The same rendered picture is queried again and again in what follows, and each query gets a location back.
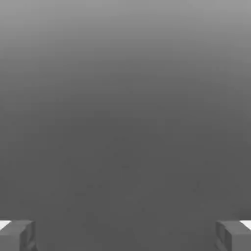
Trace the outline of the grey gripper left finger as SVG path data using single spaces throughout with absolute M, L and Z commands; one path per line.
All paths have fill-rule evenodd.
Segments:
M 37 251 L 36 222 L 10 221 L 0 230 L 0 251 Z

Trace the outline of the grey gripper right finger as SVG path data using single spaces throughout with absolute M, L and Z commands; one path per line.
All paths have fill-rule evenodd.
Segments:
M 251 251 L 251 220 L 217 221 L 216 251 Z

